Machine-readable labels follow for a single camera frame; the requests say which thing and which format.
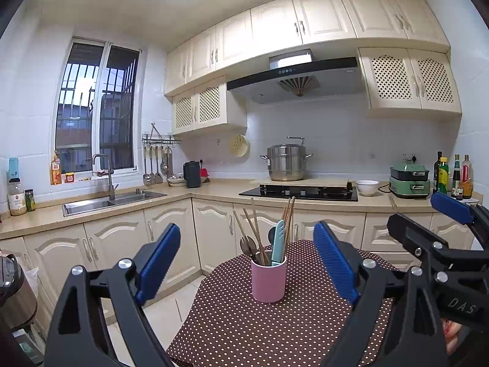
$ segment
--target black glass cooktop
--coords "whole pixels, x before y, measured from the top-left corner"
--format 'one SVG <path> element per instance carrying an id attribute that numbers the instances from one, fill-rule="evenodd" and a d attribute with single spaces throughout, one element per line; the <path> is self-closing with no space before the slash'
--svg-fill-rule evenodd
<path id="1" fill-rule="evenodd" d="M 304 200 L 326 200 L 341 202 L 357 202 L 356 187 L 347 183 L 346 187 L 332 186 L 287 186 L 260 185 L 254 189 L 240 193 L 240 196 L 290 198 Z"/>

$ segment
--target round table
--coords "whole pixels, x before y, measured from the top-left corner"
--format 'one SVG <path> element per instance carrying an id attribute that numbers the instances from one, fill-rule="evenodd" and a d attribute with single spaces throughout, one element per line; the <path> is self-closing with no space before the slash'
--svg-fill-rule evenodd
<path id="1" fill-rule="evenodd" d="M 364 257 L 394 269 L 375 254 Z M 168 354 L 180 366 L 317 366 L 351 310 L 339 297 L 310 240 L 289 244 L 285 296 L 267 304 L 251 294 L 251 259 L 239 255 L 214 269 L 197 292 Z M 383 300 L 361 365 L 375 359 L 390 313 Z"/>

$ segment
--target green appliance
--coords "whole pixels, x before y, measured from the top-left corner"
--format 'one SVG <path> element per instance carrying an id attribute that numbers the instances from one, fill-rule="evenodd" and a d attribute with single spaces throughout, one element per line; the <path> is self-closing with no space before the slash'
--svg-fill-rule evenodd
<path id="1" fill-rule="evenodd" d="M 427 198 L 430 193 L 429 170 L 416 163 L 416 157 L 391 167 L 390 190 L 400 198 Z"/>

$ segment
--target pot lid handle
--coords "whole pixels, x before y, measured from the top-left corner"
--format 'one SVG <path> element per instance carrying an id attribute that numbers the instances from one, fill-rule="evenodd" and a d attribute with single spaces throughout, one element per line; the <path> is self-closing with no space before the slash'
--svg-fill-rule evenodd
<path id="1" fill-rule="evenodd" d="M 288 136 L 288 139 L 301 139 L 302 143 L 301 146 L 304 146 L 304 141 L 306 140 L 305 138 L 302 138 L 301 136 Z"/>

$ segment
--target stainless steel sink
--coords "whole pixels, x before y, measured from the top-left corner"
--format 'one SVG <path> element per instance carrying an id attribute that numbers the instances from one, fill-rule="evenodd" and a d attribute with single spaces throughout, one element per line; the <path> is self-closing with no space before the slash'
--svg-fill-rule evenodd
<path id="1" fill-rule="evenodd" d="M 123 204 L 140 202 L 162 196 L 166 196 L 166 194 L 136 189 L 133 193 L 121 193 L 116 195 L 115 200 L 110 200 L 108 197 L 100 197 L 84 200 L 82 202 L 71 202 L 63 204 L 63 216 L 68 217 L 70 215 L 81 214 L 82 212 L 97 211 L 103 208 L 121 206 Z"/>

